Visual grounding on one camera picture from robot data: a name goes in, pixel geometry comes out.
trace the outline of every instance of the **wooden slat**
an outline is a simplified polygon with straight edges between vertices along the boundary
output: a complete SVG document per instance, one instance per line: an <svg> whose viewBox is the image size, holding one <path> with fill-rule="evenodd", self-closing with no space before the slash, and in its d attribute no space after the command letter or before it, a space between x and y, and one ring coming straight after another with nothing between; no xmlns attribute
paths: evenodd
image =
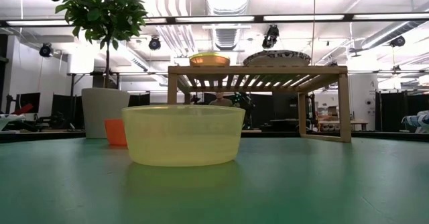
<svg viewBox="0 0 429 224"><path fill-rule="evenodd" d="M244 82L244 86L243 87L248 87L250 82L255 78L256 75L251 74L249 75L249 78Z"/></svg>
<svg viewBox="0 0 429 224"><path fill-rule="evenodd" d="M277 88L279 89L280 87L282 87L285 83L287 83L289 80L292 80L294 78L295 75L292 74L287 74L287 75L283 75L282 79L279 80L280 84L277 86Z"/></svg>
<svg viewBox="0 0 429 224"><path fill-rule="evenodd" d="M201 87L197 87L197 88L192 88L192 91L194 92L202 92L202 91L207 91L207 88L201 88ZM231 91L231 88L227 88L227 87L215 87L213 90L211 91L219 91L219 92L229 92ZM275 91L275 92L279 92L279 93L295 93L296 92L296 88L294 87L286 87L286 88L282 88L282 89L276 89L276 88L271 88L271 87L234 87L233 88L234 91L240 91L240 92L270 92L270 91Z"/></svg>
<svg viewBox="0 0 429 224"><path fill-rule="evenodd" d="M303 75L298 74L290 82L288 82L286 85L284 85L282 87L289 87L290 85L294 84L295 82L297 82L298 80L300 80L303 77L304 77Z"/></svg>
<svg viewBox="0 0 429 224"><path fill-rule="evenodd" d="M233 83L233 80L234 80L234 75L233 75L233 74L229 74L229 75L228 75L227 85L226 85L226 87L227 87L228 89L230 89L230 88L231 88L231 84Z"/></svg>
<svg viewBox="0 0 429 224"><path fill-rule="evenodd" d="M192 87L197 87L196 81L195 81L195 76L188 74L188 75L186 75L186 77L188 77L188 80L190 81L190 84L192 85Z"/></svg>
<svg viewBox="0 0 429 224"><path fill-rule="evenodd" d="M336 136L304 134L304 135L301 135L301 137L305 137L309 139L325 140L325 141L343 142L340 137L336 137Z"/></svg>
<svg viewBox="0 0 429 224"><path fill-rule="evenodd" d="M169 66L174 74L342 74L346 66Z"/></svg>
<svg viewBox="0 0 429 224"><path fill-rule="evenodd" d="M283 78L284 78L284 75L273 75L273 78L271 79L270 87L275 87L274 85L277 82L281 82Z"/></svg>
<svg viewBox="0 0 429 224"><path fill-rule="evenodd" d="M297 91L309 92L309 91L319 89L326 85L337 82L338 77L339 77L338 75L333 75L333 74L318 75L316 78L312 79L311 81L306 82L303 85L297 87Z"/></svg>
<svg viewBox="0 0 429 224"><path fill-rule="evenodd" d="M271 75L265 75L264 78L261 80L262 85L261 86L265 86L267 83L271 83L272 84L272 80L273 78L275 78L277 75L271 74Z"/></svg>
<svg viewBox="0 0 429 224"><path fill-rule="evenodd" d="M255 82L252 84L253 87L256 87L265 77L265 75L261 74L255 78Z"/></svg>
<svg viewBox="0 0 429 224"><path fill-rule="evenodd" d="M215 82L213 79L209 79L208 83L209 83L211 89L213 89L215 87Z"/></svg>
<svg viewBox="0 0 429 224"><path fill-rule="evenodd" d="M318 76L316 74L314 75L308 75L309 77L305 78L303 81L299 82L297 85L295 85L295 87L298 87L302 84L304 84L305 82L308 82L309 80L312 80L314 77Z"/></svg>
<svg viewBox="0 0 429 224"><path fill-rule="evenodd" d="M243 78L245 77L244 74L239 75L239 77L237 78L237 82L235 82L235 88L239 88L241 81L243 81Z"/></svg>
<svg viewBox="0 0 429 224"><path fill-rule="evenodd" d="M197 76L197 79L198 79L198 81L200 82L200 84L201 84L201 88L202 89L205 89L206 88L206 83L204 82L204 79L203 78L201 78L200 76Z"/></svg>

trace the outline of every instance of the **tree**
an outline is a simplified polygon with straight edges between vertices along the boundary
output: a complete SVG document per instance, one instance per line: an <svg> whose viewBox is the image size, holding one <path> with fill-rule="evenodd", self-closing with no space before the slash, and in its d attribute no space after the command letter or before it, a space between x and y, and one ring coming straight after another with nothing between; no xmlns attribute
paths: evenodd
<svg viewBox="0 0 429 224"><path fill-rule="evenodd" d="M147 11L141 0L63 0L55 12L66 10L65 20L75 26L73 36L79 37L81 30L91 44L101 40L100 49L107 47L106 76L104 87L109 85L110 45L118 49L118 41L129 41L132 36L140 36L143 17Z"/></svg>

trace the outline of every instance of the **table leg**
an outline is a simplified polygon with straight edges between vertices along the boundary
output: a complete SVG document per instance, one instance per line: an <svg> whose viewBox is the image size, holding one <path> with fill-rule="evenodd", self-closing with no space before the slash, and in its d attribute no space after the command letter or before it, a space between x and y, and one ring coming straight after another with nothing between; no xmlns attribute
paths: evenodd
<svg viewBox="0 0 429 224"><path fill-rule="evenodd" d="M299 113L299 128L301 137L307 134L306 128L306 94L300 93L298 99L298 113Z"/></svg>
<svg viewBox="0 0 429 224"><path fill-rule="evenodd" d="M351 143L349 80L347 74L340 74L338 80L338 97L340 107L341 141L345 143Z"/></svg>
<svg viewBox="0 0 429 224"><path fill-rule="evenodd" d="M168 75L168 98L167 102L169 105L177 104L177 74Z"/></svg>

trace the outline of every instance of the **person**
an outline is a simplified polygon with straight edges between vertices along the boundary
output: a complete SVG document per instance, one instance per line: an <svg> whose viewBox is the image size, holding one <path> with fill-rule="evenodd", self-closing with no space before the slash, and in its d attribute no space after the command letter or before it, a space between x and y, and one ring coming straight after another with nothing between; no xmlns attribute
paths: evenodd
<svg viewBox="0 0 429 224"><path fill-rule="evenodd" d="M216 100L212 101L209 105L222 106L222 107L232 107L233 102L229 99L224 99L223 93L216 93Z"/></svg>

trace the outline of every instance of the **wooden shelf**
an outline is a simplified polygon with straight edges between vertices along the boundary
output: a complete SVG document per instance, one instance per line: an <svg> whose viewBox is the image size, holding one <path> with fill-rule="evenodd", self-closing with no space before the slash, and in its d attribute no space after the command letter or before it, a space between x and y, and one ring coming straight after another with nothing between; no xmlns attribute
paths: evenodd
<svg viewBox="0 0 429 224"><path fill-rule="evenodd" d="M337 82L346 66L170 66L184 93L205 91L305 93Z"/></svg>
<svg viewBox="0 0 429 224"><path fill-rule="evenodd" d="M339 83L341 137L311 138L351 142L346 66L170 66L168 104L177 104L177 88L185 94L185 104L190 103L191 92L297 92L300 134L310 137L305 128L305 95L334 82Z"/></svg>

